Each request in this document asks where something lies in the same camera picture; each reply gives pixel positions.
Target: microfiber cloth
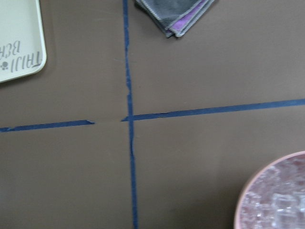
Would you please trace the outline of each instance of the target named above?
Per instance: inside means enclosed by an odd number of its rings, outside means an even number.
[[[167,37],[183,36],[214,0],[136,0]]]

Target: paw print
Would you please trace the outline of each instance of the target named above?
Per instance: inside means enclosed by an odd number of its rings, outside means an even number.
[[[2,65],[0,66],[0,68],[2,68],[2,70],[6,70],[8,69],[9,63],[7,62],[3,62]]]

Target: cloth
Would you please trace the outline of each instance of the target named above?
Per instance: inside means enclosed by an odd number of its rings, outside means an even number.
[[[167,37],[183,36],[214,0],[136,0]]]

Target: horizontal blue tape line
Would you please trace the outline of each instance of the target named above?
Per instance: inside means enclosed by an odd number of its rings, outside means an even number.
[[[268,109],[268,108],[278,108],[286,106],[301,106],[305,105],[305,99],[296,100],[286,100],[278,102],[267,102],[261,104],[244,104],[244,105],[234,105],[234,106],[222,106],[222,107],[212,107],[203,108],[195,110],[185,110],[185,111],[172,111],[168,113],[158,113],[158,114],[137,114],[133,116],[133,120],[147,120],[155,118],[170,118],[170,117],[181,117],[190,115],[205,115],[214,113],[225,113],[225,112],[236,112],[236,111],[248,111],[248,110],[258,110],[258,109]],[[127,122],[128,117],[122,119],[122,122]]]
[[[37,130],[37,129],[48,129],[48,128],[58,128],[58,127],[67,127],[67,126],[77,126],[77,125],[93,125],[94,122],[89,120],[78,120],[78,121],[69,121],[61,123],[46,123],[46,124],[36,124],[36,125],[21,125],[16,127],[3,127],[0,128],[0,133],[3,132],[12,132],[12,131],[24,131],[24,130]]]

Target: folded cloth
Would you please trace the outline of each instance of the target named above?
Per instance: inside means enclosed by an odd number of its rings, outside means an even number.
[[[136,0],[167,37],[183,36],[214,0]]]

